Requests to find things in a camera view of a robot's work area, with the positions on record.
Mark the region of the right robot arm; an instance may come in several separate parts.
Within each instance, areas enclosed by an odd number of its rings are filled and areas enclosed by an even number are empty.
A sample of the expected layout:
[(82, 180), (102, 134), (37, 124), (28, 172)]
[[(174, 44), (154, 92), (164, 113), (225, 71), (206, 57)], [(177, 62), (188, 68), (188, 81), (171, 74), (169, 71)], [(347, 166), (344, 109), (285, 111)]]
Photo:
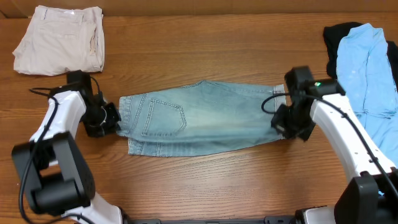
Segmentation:
[(397, 224), (397, 167), (374, 144), (355, 116), (343, 87), (314, 80), (308, 67), (285, 74), (291, 105), (280, 105), (271, 126), (286, 139), (308, 140), (319, 126), (348, 181), (332, 206), (303, 208), (278, 223)]

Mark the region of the light blue denim shorts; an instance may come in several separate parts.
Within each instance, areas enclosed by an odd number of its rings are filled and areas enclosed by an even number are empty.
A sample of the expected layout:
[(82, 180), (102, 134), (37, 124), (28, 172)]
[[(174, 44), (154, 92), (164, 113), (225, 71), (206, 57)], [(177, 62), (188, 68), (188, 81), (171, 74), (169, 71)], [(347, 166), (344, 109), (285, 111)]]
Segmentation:
[(202, 80), (119, 99), (118, 135), (128, 153), (194, 157), (235, 151), (282, 139), (272, 112), (286, 102), (283, 85)]

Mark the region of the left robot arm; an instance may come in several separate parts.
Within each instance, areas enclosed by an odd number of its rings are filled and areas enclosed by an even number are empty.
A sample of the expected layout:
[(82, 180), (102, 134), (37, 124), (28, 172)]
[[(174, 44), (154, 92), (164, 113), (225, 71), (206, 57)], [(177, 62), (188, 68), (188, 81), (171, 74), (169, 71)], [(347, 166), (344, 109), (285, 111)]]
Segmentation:
[(81, 70), (67, 73), (67, 84), (32, 88), (47, 97), (49, 108), (39, 129), (27, 143), (14, 146), (12, 160), (21, 180), (19, 211), (31, 223), (24, 202), (55, 222), (71, 218), (78, 223), (128, 223), (128, 216), (96, 192), (93, 174), (76, 142), (83, 123), (89, 137), (100, 138), (121, 128), (121, 116), (103, 92), (93, 91), (95, 79)]

